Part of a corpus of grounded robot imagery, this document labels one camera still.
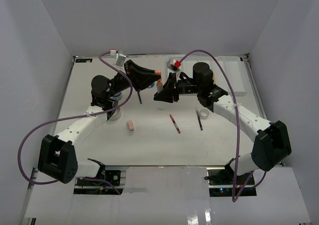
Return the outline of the orange marker pen body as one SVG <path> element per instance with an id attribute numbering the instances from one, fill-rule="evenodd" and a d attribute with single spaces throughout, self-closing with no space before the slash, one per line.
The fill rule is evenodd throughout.
<path id="1" fill-rule="evenodd" d="M 157 92 L 160 93 L 163 90 L 163 83 L 161 81 L 157 81 Z"/>

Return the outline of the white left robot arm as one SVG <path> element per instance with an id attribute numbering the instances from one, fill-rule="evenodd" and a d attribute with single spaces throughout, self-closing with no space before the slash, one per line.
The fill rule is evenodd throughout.
<path id="1" fill-rule="evenodd" d="M 43 138 L 38 170 L 64 184 L 82 177 L 88 177 L 95 185 L 103 183 L 103 164 L 94 159 L 78 160 L 76 150 L 96 128 L 113 117 L 113 108 L 118 105 L 116 94 L 130 87 L 142 91 L 160 79 L 160 71 L 140 67 L 132 60 L 125 62 L 124 72 L 112 79 L 95 76 L 91 81 L 92 102 L 84 117 L 57 135 Z"/>

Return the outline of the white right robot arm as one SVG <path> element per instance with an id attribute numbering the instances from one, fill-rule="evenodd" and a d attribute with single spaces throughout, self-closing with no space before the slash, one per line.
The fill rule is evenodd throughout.
<path id="1" fill-rule="evenodd" d="M 232 96 L 214 83 L 213 72 L 207 63 L 195 63 L 191 78 L 185 73 L 179 76 L 170 73 L 163 88 L 155 93 L 154 100 L 174 103 L 180 95 L 187 94 L 196 94 L 203 107 L 236 125 L 253 142 L 251 152 L 225 165 L 228 183 L 238 184 L 243 174 L 257 169 L 268 172 L 291 154 L 286 125 L 261 118 L 236 104 Z"/>

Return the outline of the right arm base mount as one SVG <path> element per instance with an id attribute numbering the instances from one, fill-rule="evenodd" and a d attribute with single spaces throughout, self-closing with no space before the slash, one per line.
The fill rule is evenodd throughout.
<path id="1" fill-rule="evenodd" d="M 219 169 L 216 167 L 207 168 L 207 175 L 204 180 L 208 182 L 210 197 L 232 197 L 233 174 L 229 175 L 225 167 Z M 255 179 L 252 176 L 240 196 L 257 196 L 256 189 L 253 186 L 255 186 Z"/>

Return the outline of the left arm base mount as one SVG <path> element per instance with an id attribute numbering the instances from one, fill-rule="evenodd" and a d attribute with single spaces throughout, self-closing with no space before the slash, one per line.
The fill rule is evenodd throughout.
<path id="1" fill-rule="evenodd" d="M 97 175 L 89 180 L 77 178 L 73 190 L 75 195 L 121 195 L 126 182 L 126 167 L 106 166 L 94 159 L 88 161 L 99 166 Z"/>

